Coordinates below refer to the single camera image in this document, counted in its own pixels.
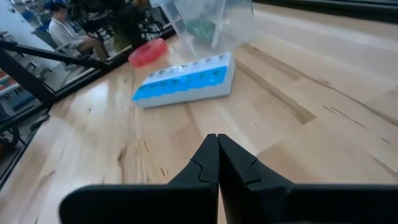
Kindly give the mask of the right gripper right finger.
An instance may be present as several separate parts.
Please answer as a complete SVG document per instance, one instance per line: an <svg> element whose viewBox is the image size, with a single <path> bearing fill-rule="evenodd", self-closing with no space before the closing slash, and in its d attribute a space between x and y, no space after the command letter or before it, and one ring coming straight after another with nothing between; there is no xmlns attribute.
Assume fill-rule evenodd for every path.
<svg viewBox="0 0 398 224"><path fill-rule="evenodd" d="M240 224L398 224L398 185L295 184L219 134L226 219Z"/></svg>

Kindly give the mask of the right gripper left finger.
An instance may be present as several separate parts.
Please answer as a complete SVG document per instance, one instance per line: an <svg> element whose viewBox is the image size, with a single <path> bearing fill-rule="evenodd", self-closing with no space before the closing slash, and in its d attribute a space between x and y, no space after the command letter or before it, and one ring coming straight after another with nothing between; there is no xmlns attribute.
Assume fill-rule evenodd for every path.
<svg viewBox="0 0 398 224"><path fill-rule="evenodd" d="M210 224L217 222L220 145L206 136L166 184L87 185L60 203L62 224Z"/></svg>

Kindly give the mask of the clear plastic zip bag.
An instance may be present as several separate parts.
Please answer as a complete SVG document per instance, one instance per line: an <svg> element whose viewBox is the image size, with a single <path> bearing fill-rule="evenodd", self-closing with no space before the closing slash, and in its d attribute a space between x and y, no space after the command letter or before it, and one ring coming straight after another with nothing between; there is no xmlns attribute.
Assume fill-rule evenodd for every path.
<svg viewBox="0 0 398 224"><path fill-rule="evenodd" d="M228 23L224 18L226 0L175 0L174 3L185 23L186 32L187 22L190 20L206 19L215 23L215 35L211 42L199 41L187 32L194 40L215 49L221 36L221 30Z"/></svg>

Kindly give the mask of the green elastic bandage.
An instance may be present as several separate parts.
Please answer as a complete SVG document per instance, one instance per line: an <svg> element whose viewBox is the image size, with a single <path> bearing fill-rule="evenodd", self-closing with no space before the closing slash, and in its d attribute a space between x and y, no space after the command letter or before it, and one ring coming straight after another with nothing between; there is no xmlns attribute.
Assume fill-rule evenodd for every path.
<svg viewBox="0 0 398 224"><path fill-rule="evenodd" d="M194 19L187 22L187 32L202 42L211 42L215 30L215 23L206 19Z"/></svg>

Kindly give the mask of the blue white pill organizer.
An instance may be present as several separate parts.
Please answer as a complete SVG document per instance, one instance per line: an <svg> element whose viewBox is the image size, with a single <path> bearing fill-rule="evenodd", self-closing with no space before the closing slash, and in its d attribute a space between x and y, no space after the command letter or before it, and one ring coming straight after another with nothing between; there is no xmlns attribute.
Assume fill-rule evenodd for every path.
<svg viewBox="0 0 398 224"><path fill-rule="evenodd" d="M150 73L132 101L152 108L187 101L228 96L235 72L231 52L201 58Z"/></svg>

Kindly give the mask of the clear plastic container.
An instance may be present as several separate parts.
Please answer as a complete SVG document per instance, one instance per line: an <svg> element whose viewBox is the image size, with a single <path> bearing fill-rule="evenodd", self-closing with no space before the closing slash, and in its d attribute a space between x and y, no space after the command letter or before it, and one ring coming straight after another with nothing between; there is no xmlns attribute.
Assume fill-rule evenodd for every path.
<svg viewBox="0 0 398 224"><path fill-rule="evenodd" d="M160 7L186 51L196 58L230 52L254 38L255 22L252 0L226 0L224 18L228 22L221 30L218 45L212 49L187 34L185 23L175 6L175 0L149 0L152 7Z"/></svg>

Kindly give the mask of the person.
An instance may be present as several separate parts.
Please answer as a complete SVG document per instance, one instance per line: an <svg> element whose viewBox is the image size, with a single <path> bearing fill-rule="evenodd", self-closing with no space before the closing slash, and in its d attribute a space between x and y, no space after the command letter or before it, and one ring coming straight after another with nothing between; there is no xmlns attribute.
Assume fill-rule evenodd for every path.
<svg viewBox="0 0 398 224"><path fill-rule="evenodd" d="M66 45L70 52L88 53L93 50L101 61L105 61L109 54L102 43L88 35L77 34L67 22L67 6L59 2L50 3L52 19L49 33L58 46Z"/></svg>

